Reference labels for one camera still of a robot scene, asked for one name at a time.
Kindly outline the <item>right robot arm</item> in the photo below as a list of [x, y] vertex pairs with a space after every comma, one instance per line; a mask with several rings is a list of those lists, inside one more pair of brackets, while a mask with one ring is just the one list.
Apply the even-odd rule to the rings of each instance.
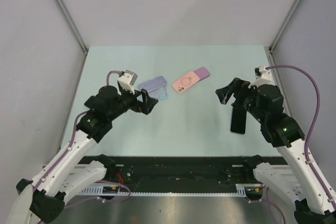
[[249, 183], [259, 181], [293, 204], [297, 223], [335, 223], [335, 192], [305, 150], [307, 139], [299, 124], [284, 113], [280, 89], [272, 84], [251, 86], [248, 81], [234, 78], [215, 93], [222, 104], [234, 97], [232, 106], [260, 123], [262, 136], [281, 154], [297, 181], [287, 180], [258, 155], [242, 169], [243, 179]]

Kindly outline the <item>black smartphone teal frame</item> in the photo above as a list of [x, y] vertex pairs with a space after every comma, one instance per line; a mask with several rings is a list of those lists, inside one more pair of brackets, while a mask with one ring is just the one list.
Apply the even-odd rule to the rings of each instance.
[[230, 131], [235, 134], [244, 135], [246, 132], [247, 112], [243, 107], [235, 106], [232, 110]]

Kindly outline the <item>lavender phone case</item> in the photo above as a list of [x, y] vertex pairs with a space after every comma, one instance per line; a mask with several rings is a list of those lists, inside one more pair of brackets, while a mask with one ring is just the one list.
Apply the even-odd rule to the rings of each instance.
[[138, 85], [139, 90], [146, 90], [148, 93], [166, 86], [166, 80], [162, 76], [148, 80]]

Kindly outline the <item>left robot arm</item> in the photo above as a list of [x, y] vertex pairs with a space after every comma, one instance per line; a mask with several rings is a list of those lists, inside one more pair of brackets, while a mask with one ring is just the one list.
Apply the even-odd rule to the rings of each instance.
[[34, 214], [43, 223], [54, 221], [66, 204], [89, 185], [115, 178], [114, 162], [101, 155], [83, 171], [70, 175], [85, 154], [94, 148], [112, 129], [112, 121], [128, 110], [148, 115], [158, 103], [144, 89], [134, 92], [104, 86], [86, 102], [87, 111], [74, 122], [70, 141], [32, 179], [21, 179], [16, 185], [18, 198], [7, 223], [28, 223]]

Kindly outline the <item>light blue phone case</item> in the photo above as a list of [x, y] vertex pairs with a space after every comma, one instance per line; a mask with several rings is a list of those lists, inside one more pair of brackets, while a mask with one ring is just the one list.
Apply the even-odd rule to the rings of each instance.
[[158, 100], [167, 99], [166, 87], [160, 87], [152, 92], [149, 92], [149, 96]]

